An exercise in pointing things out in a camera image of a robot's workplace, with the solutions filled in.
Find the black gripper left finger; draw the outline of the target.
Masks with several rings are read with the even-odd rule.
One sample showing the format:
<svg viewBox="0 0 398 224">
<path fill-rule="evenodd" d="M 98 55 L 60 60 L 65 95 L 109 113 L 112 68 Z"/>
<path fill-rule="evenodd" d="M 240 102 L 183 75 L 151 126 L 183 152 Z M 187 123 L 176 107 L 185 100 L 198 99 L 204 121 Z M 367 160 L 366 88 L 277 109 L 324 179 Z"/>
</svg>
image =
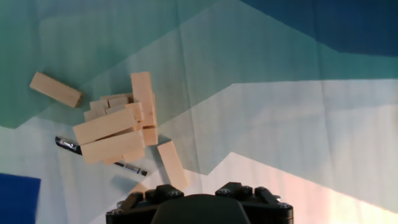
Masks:
<svg viewBox="0 0 398 224">
<path fill-rule="evenodd" d="M 150 224 L 160 204 L 181 197 L 184 193 L 170 184 L 134 191 L 117 208 L 106 212 L 106 224 Z"/>
</svg>

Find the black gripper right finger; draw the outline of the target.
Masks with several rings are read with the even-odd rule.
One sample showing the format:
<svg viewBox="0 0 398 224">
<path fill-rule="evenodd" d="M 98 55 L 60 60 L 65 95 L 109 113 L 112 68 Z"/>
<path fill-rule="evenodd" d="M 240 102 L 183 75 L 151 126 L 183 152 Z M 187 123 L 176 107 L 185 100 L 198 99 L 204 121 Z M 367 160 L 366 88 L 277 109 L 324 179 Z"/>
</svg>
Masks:
<svg viewBox="0 0 398 224">
<path fill-rule="evenodd" d="M 265 187 L 252 188 L 240 182 L 228 182 L 215 195 L 237 200 L 252 224 L 294 223 L 293 206 L 281 202 L 278 195 Z"/>
</svg>

